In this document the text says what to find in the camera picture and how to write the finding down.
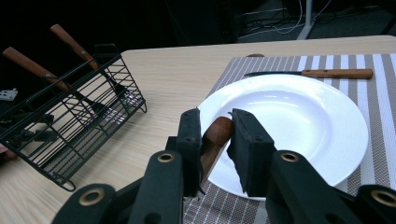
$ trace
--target cable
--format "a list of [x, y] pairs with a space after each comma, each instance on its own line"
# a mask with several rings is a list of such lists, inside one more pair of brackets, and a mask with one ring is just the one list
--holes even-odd
[[247, 12], [244, 15], [248, 16], [248, 15], [254, 15], [254, 14], [261, 14], [263, 12], [273, 12], [273, 11], [282, 11], [282, 10], [285, 10], [285, 8], [275, 8], [275, 9], [268, 9], [268, 10], [263, 10], [263, 11]]
[[281, 29], [279, 29], [279, 28], [277, 28], [276, 26], [274, 26], [274, 28], [276, 29], [276, 31], [277, 31], [278, 33], [280, 33], [280, 34], [282, 34], [282, 35], [285, 35], [285, 34], [290, 33], [291, 31], [293, 31], [295, 28], [297, 28], [297, 27], [299, 26], [299, 24], [300, 24], [300, 22], [301, 22], [301, 18], [303, 17], [303, 5], [302, 5], [302, 3], [301, 3], [301, 0], [299, 0], [299, 3], [300, 3], [300, 18], [298, 19], [296, 25], [293, 26], [293, 27], [291, 27], [287, 32], [280, 32]]
[[[305, 25], [305, 23], [301, 23], [301, 24], [298, 24], [297, 25], [297, 27], [300, 27], [300, 26], [304, 26]], [[291, 29], [291, 28], [296, 28], [296, 26], [294, 25], [294, 26], [291, 26], [291, 27], [285, 27], [285, 28], [278, 28], [278, 30], [287, 30], [287, 29]], [[262, 34], [262, 33], [269, 33], [269, 32], [273, 32], [274, 30], [266, 30], [266, 31], [259, 31], [259, 32], [256, 32], [256, 33], [254, 33], [254, 34], [250, 34], [250, 35], [242, 35], [242, 36], [239, 36], [239, 39], [242, 39], [242, 38], [246, 38], [246, 37], [249, 37], [249, 36], [252, 36], [252, 35], [257, 35], [257, 34]]]
[[326, 9], [326, 7], [329, 6], [331, 1], [332, 0], [329, 0], [329, 2], [327, 2], [326, 6], [324, 6], [324, 8], [319, 13], [317, 13], [317, 15], [314, 16], [314, 18], [312, 18], [312, 21], [315, 21], [317, 19], [317, 17], [320, 15], [320, 13], [322, 13]]
[[276, 18], [276, 16], [279, 14], [279, 12], [280, 11], [283, 12], [284, 10], [285, 10], [284, 8], [282, 10], [271, 10], [271, 11], [276, 12], [273, 16], [271, 16], [271, 18], [249, 21], [245, 25], [246, 28], [241, 32], [241, 34], [249, 35], [249, 34], [255, 33], [258, 30], [263, 29], [263, 28], [273, 28], [276, 25], [279, 25], [279, 24], [282, 25], [282, 23], [289, 22], [289, 20], [285, 19], [283, 13], [282, 13], [283, 20]]
[[377, 6], [367, 6], [367, 7], [358, 7], [353, 9], [348, 9], [343, 12], [332, 12], [330, 17], [321, 18], [319, 15], [315, 17], [314, 22], [316, 24], [324, 24], [331, 21], [335, 21], [336, 19], [347, 18], [347, 17], [354, 17], [363, 15], [372, 11], [380, 10], [381, 8]]

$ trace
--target striped placemat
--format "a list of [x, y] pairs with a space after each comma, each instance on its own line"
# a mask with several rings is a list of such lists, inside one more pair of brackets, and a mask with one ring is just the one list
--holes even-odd
[[[396, 189], [396, 53], [232, 58], [209, 95], [249, 72], [333, 68], [375, 71], [369, 80], [318, 78], [355, 102], [369, 128], [369, 146], [361, 165], [336, 187], [351, 195], [367, 184]], [[265, 202], [234, 196], [210, 182], [204, 191], [186, 207], [184, 223], [270, 223]]]

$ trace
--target dark background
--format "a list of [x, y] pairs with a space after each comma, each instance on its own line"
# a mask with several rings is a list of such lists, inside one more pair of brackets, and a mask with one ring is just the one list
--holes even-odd
[[[161, 1], [13, 0], [0, 5], [0, 50], [13, 47], [57, 76], [82, 60], [50, 31], [55, 23], [90, 54], [95, 44], [114, 43], [120, 51], [177, 45]], [[0, 57], [0, 90], [17, 88], [17, 102], [43, 87], [38, 77]]]

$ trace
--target wire basket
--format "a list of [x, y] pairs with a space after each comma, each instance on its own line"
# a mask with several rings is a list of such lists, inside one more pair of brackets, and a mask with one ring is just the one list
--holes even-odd
[[[70, 178], [125, 121], [138, 110], [147, 112], [146, 100], [117, 48], [96, 49], [98, 70], [83, 63], [0, 116], [8, 123], [2, 125], [0, 142], [68, 191], [76, 189]], [[56, 88], [71, 79], [76, 81], [70, 91]]]

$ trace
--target fork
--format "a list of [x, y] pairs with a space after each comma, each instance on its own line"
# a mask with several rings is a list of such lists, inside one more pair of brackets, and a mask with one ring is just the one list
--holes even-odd
[[[56, 87], [61, 91], [69, 91], [71, 86], [61, 80], [58, 77], [53, 75], [49, 70], [45, 69], [38, 63], [35, 63], [25, 55], [21, 54], [17, 50], [12, 47], [9, 47], [3, 51], [3, 55], [10, 59], [12, 62], [17, 63], [21, 67], [25, 68], [29, 72], [35, 74], [38, 77], [43, 77], [49, 83], [56, 83]], [[99, 102], [95, 102], [90, 100], [88, 97], [81, 94], [79, 91], [73, 92], [75, 97], [80, 101], [86, 102], [93, 110], [93, 112], [102, 117], [103, 119], [111, 122], [116, 122], [120, 124], [125, 120], [125, 117], [117, 112], [116, 110], [111, 109], [110, 107], [103, 105]]]
[[[55, 33], [67, 46], [69, 46], [81, 59], [89, 63], [90, 67], [97, 71], [99, 69], [98, 63], [66, 30], [59, 24], [50, 27], [50, 30]], [[118, 83], [114, 77], [110, 76], [105, 71], [100, 72], [107, 80], [110, 81], [115, 93], [121, 99], [124, 99], [127, 104], [136, 104], [139, 99], [136, 95], [128, 91], [128, 89]]]

